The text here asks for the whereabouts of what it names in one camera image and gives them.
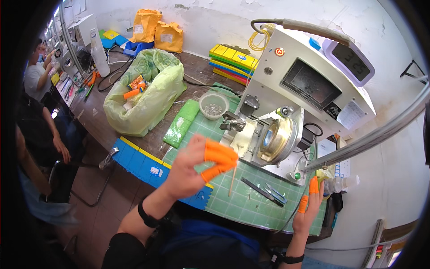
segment hand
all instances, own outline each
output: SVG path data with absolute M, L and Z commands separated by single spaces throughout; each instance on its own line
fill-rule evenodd
M 306 236 L 309 234 L 309 229 L 312 225 L 313 220 L 318 214 L 319 206 L 323 201 L 323 195 L 324 195 L 324 180 L 321 181 L 319 185 L 319 191 L 318 191 L 318 180 L 316 176 L 314 176 L 310 180 L 310 184 L 309 184 L 309 205 L 307 207 L 307 210 L 305 211 L 306 205 L 308 202 L 308 197 L 307 195 L 303 195 L 303 197 L 300 200 L 300 205 L 298 207 L 297 213 L 294 216 L 294 219 L 293 219 L 294 234 L 306 235 Z
M 49 63 L 49 64 L 46 66 L 45 71 L 50 72 L 50 71 L 51 71 L 51 69 L 52 69 L 52 63 Z
M 205 185 L 205 181 L 210 181 L 218 174 L 235 167 L 238 158 L 232 149 L 195 134 L 187 147 L 179 151 L 166 181 L 160 188 L 176 200 L 190 197 Z M 214 161 L 216 165 L 197 173 L 194 166 L 205 161 Z
M 54 139 L 52 140 L 54 142 L 54 146 L 57 149 L 58 153 L 61 153 L 63 155 L 63 161 L 65 164 L 67 164 L 72 157 L 70 156 L 69 150 L 66 148 L 64 143 L 61 141 L 61 138 L 59 135 L 55 135 Z

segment tile floor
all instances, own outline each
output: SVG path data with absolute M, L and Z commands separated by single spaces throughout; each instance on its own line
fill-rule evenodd
M 108 152 L 90 135 L 83 162 L 98 164 Z M 93 204 L 103 187 L 107 171 L 79 168 L 72 189 L 85 201 Z M 115 165 L 115 172 L 109 180 L 104 194 L 95 207 L 88 207 L 71 195 L 70 203 L 76 205 L 75 217 L 81 221 L 78 227 L 57 227 L 60 242 L 64 245 L 73 235 L 78 235 L 77 251 L 72 259 L 79 268 L 101 268 L 104 253 L 112 236 L 117 232 L 123 217 L 145 195 L 154 188 L 128 173 L 121 166 Z

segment white shirt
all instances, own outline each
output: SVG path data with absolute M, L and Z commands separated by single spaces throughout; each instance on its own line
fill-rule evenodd
M 36 91 L 37 83 L 39 82 L 40 77 L 44 73 L 45 68 L 43 68 L 43 63 L 38 62 L 35 65 L 28 66 L 24 74 L 25 92 L 39 102 L 41 101 L 45 93 L 49 92 L 49 89 L 52 85 L 51 77 L 48 76 L 45 85 L 43 85 L 39 91 Z

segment wooden stick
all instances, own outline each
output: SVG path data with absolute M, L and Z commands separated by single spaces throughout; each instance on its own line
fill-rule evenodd
M 230 191 L 228 192 L 228 197 L 230 197 L 231 189 L 233 188 L 234 176 L 236 175 L 236 168 L 237 168 L 237 166 L 234 167 L 233 178 L 231 179 L 231 185 L 230 185 Z

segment black wristband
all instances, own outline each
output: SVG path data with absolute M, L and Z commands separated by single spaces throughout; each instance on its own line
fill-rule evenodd
M 145 213 L 145 210 L 143 210 L 143 200 L 145 200 L 146 196 L 143 197 L 143 199 L 140 201 L 140 203 L 137 205 L 137 211 L 139 212 L 140 217 L 143 219 L 143 222 L 145 223 L 146 226 L 148 226 L 149 228 L 156 228 L 159 224 L 160 221 L 156 220 L 155 218 L 148 216 Z
M 303 261 L 304 254 L 300 257 L 283 257 L 282 261 L 287 264 L 293 264 L 293 263 L 301 263 Z

